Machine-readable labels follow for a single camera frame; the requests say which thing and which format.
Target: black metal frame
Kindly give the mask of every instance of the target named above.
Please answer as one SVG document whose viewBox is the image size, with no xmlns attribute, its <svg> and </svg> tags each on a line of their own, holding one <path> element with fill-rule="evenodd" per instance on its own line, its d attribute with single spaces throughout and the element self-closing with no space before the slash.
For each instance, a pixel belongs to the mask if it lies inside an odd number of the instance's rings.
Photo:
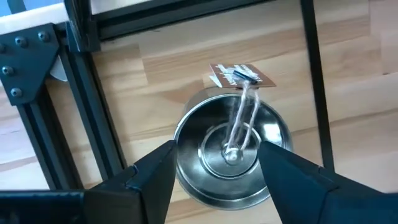
<svg viewBox="0 0 398 224">
<path fill-rule="evenodd" d="M 115 39 L 124 35 L 142 32 L 156 27 L 166 26 L 176 22 L 209 16 L 219 12 L 237 9 L 266 2 L 267 0 L 162 0 L 147 1 L 133 6 L 127 6 L 97 15 L 91 15 L 89 1 L 65 0 L 70 21 L 57 24 L 54 32 L 59 44 L 57 54 L 60 55 L 70 88 L 78 106 L 85 130 L 95 155 L 101 176 L 104 180 L 115 176 L 126 168 L 126 161 L 121 150 L 118 135 L 114 128 L 109 108 L 104 96 L 98 74 L 90 52 L 100 49 L 100 41 Z M 317 26 L 313 2 L 301 0 L 302 14 L 307 38 L 308 56 L 312 74 L 315 105 L 317 109 L 318 128 L 322 148 L 324 166 L 334 170 L 333 153 L 331 148 L 330 127 L 327 114 L 325 87 L 323 84 L 322 65 L 320 61 Z M 37 35 L 42 26 L 20 30 L 15 33 L 0 36 L 16 38 L 24 32 L 33 32 Z M 17 43 L 0 46 L 0 61 L 10 55 L 7 51 L 18 49 L 19 54 L 13 54 L 11 59 L 23 58 L 24 52 Z M 33 50 L 35 54 L 45 56 L 42 47 L 31 49 L 30 44 L 26 51 Z M 2 76 L 1 80 L 7 91 L 12 105 L 18 105 L 22 120 L 28 135 L 38 155 L 40 165 L 51 189 L 82 188 L 78 178 L 71 178 L 70 174 L 78 177 L 76 167 L 71 160 L 69 148 L 63 136 L 59 121 L 44 87 L 44 77 L 48 74 L 54 58 L 48 59 L 48 67 L 35 76 L 40 76 L 40 83 L 36 89 L 31 89 L 32 97 L 24 102 L 19 101 L 10 92 L 15 85 L 23 85 L 26 75 Z M 30 89 L 33 84 L 28 83 L 24 88 Z"/>
<path fill-rule="evenodd" d="M 12 14 L 26 11 L 24 0 L 7 0 L 7 4 Z"/>
</svg>

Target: metal pot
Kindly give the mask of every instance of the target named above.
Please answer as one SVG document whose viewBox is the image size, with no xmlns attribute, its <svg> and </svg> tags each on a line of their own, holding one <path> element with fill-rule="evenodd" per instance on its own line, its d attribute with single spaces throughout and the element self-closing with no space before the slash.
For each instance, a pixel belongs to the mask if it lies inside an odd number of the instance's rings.
<svg viewBox="0 0 398 224">
<path fill-rule="evenodd" d="M 253 101 L 248 100 L 249 108 Z M 174 135 L 181 186 L 199 202 L 222 210 L 248 208 L 269 197 L 257 159 L 261 141 L 292 150 L 287 125 L 275 110 L 261 102 L 250 142 L 241 160 L 230 164 L 222 152 L 230 118 L 239 102 L 236 90 L 213 87 L 200 91 L 185 105 L 185 114 Z M 250 117 L 249 113 L 243 115 L 243 131 L 248 130 Z"/>
</svg>

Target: light wood surface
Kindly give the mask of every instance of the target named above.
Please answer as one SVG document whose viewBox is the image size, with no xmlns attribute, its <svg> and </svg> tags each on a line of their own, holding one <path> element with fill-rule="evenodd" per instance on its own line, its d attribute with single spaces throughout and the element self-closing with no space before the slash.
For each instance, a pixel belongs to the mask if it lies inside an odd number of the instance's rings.
<svg viewBox="0 0 398 224">
<path fill-rule="evenodd" d="M 398 189 L 398 14 L 395 0 L 315 1 L 336 171 Z M 94 54 L 126 159 L 170 139 L 184 103 L 213 86 L 209 63 L 253 63 L 292 132 L 295 152 L 322 164 L 298 0 L 274 1 L 103 43 Z M 101 181 L 67 83 L 48 88 L 86 187 Z M 47 184 L 15 108 L 0 90 L 0 188 Z M 280 223 L 272 200 L 238 212 L 206 208 L 175 184 L 168 223 Z"/>
<path fill-rule="evenodd" d="M 58 24 L 69 17 L 63 3 L 0 17 L 0 35 L 48 23 Z"/>
<path fill-rule="evenodd" d="M 131 6 L 146 1 L 159 1 L 159 0 L 91 0 L 91 11 L 93 14 L 119 9 L 125 6 Z"/>
</svg>

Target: black bracket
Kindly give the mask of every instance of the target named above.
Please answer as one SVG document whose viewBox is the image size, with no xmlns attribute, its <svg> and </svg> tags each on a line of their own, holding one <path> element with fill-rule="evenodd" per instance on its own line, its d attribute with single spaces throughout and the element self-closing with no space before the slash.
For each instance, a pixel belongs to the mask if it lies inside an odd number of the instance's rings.
<svg viewBox="0 0 398 224">
<path fill-rule="evenodd" d="M 17 106 L 50 189 L 82 189 L 44 81 L 59 51 L 53 24 L 0 35 L 0 79 Z"/>
<path fill-rule="evenodd" d="M 0 54 L 1 81 L 11 105 L 30 103 L 36 99 L 58 55 L 53 25 L 0 35 L 0 43 L 4 48 Z"/>
</svg>

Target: wooden table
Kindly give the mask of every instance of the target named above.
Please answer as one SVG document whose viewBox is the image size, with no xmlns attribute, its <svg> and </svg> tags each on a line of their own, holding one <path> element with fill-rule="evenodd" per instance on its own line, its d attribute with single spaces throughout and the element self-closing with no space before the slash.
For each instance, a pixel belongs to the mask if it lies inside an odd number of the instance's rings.
<svg viewBox="0 0 398 224">
<path fill-rule="evenodd" d="M 62 7 L 38 9 L 27 17 L 40 13 L 57 22 L 65 19 Z M 380 191 L 396 191 L 398 1 L 317 0 L 315 8 L 336 171 Z M 26 21 L 7 24 L 8 29 L 34 26 Z M 0 19 L 0 28 L 4 26 Z M 129 164 L 172 138 L 184 103 L 214 85 L 208 64 L 222 62 L 252 63 L 271 77 L 277 86 L 261 89 L 261 99 L 288 124 L 295 152 L 322 164 L 299 0 L 184 22 L 105 42 L 101 48 L 95 63 Z M 81 178 L 90 188 L 101 177 L 68 83 L 49 80 L 47 86 Z M 0 99 L 0 188 L 48 188 L 4 90 Z M 280 220 L 271 199 L 224 212 L 195 202 L 176 182 L 167 222 Z"/>
</svg>

